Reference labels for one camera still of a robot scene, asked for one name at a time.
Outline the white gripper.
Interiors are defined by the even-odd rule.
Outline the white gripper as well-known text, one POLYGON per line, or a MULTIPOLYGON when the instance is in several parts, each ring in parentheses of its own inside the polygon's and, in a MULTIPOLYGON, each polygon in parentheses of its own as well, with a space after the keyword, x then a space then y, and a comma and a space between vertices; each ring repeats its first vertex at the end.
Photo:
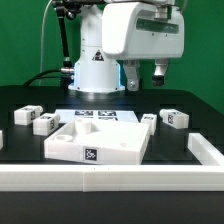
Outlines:
POLYGON ((102 49, 108 58, 126 60, 129 91, 139 90, 139 64, 130 59, 156 59, 152 83, 165 84, 169 58, 184 51, 184 19, 178 8, 143 2, 107 4, 102 16, 102 49))

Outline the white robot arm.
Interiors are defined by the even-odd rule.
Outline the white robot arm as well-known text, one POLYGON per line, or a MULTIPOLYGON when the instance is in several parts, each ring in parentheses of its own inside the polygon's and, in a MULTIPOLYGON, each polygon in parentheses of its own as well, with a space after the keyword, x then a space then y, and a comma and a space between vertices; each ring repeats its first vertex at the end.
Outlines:
POLYGON ((139 88, 138 62, 155 61, 162 86, 170 58, 184 51, 184 18, 175 0, 104 0, 81 7, 81 50, 69 89, 110 94, 139 88))

